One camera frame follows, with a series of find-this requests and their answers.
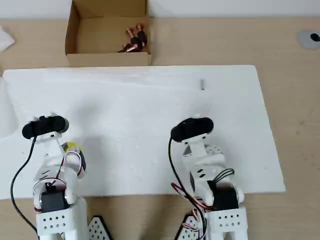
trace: wooden table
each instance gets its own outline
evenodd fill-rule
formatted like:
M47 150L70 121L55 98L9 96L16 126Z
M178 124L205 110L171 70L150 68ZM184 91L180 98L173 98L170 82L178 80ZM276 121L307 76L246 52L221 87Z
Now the wooden table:
M68 65L66 20L0 25L17 40L0 53L2 69ZM320 17L163 18L154 19L151 28L153 65L256 66L287 192L246 195L249 239L318 240L320 50L302 49L297 32L319 31ZM32 201L17 202L34 221ZM103 215L115 240L172 240L190 209L168 195L87 198L87 203L88 217ZM36 239L9 200L0 201L0 209L2 239Z

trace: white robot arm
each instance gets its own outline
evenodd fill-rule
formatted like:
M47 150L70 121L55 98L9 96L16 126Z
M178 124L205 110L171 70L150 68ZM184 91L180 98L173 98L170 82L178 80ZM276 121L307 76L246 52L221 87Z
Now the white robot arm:
M235 171L227 168L225 157L218 147L205 143L213 127L209 118L188 118L172 129L171 137L186 145L182 162L190 173L193 188L190 195L195 196L195 201L203 201L200 206L206 218L206 238L223 240L229 233L232 240L247 240L246 208L239 205L245 195L233 181Z
M25 138L35 138L46 150L35 175L33 202L40 240L88 240L87 204L77 195L78 179L86 172L80 146L60 143L69 123L61 116L40 117L24 126Z

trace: black cable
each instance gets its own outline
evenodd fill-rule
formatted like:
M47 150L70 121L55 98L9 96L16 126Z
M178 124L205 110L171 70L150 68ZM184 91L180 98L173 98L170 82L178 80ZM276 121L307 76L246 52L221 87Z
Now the black cable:
M213 180L212 182L214 184L217 184L218 182L220 182L222 179L230 176L230 175L235 175L235 170L233 168L227 168L223 171L221 171Z
M20 217L35 231L36 235L38 235L38 231L37 228L25 217L25 215L20 211L20 209L18 208L16 201L15 201L15 197L14 197L14 184L16 181L17 176L19 175L19 173L25 168L25 166L29 163L32 153L34 151L34 147L35 147L35 143L36 143L36 139L37 136L35 136L33 138L31 147L30 147L30 153L29 156L27 158L27 160L25 161L25 163L19 168L19 170L16 172L16 174L14 175L12 182L11 182L11 186L10 186L10 196L11 196L11 201L13 204L14 209L16 210L16 212L20 215Z
M173 173L175 175L175 178L177 179L182 191L185 194L185 197L190 201L190 203L198 210L198 212L200 213L200 217L201 217L201 221L202 221L202 236L199 238L203 240L206 240L205 234L206 234L206 230L207 230L207 222L206 219L204 217L204 214L202 213L201 209L198 207L198 205L195 203L195 200L193 199L193 197L186 191L184 185L182 184L182 181L180 180L180 177L176 171L176 168L174 166L174 163L172 162L172 158L171 158L171 143L172 143L172 138L170 137L169 139L169 144L168 144L168 156L169 156L169 161L170 161L170 165L171 168L173 170Z

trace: cardboard box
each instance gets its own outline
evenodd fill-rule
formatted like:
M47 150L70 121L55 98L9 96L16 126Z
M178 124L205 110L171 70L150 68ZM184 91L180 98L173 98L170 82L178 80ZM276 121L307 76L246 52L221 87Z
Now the cardboard box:
M147 0L73 0L65 36L71 67L148 66L150 41L142 52L117 53L130 43L128 27L143 23L150 40Z

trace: white foam board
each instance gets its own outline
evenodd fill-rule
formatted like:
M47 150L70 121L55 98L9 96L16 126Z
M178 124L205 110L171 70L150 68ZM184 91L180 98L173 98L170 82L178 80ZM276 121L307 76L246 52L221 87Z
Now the white foam board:
M283 192L285 185L254 66L152 66L6 70L4 80L19 130L0 138L0 199L29 153L21 129L33 116L51 112L69 120L64 134L82 145L87 175L83 196L173 194L168 160L170 130L201 114L214 130L209 144L221 147L245 193ZM205 90L200 88L200 79ZM183 179L182 144L172 158ZM36 145L17 178L17 198L32 197L33 178L48 153Z

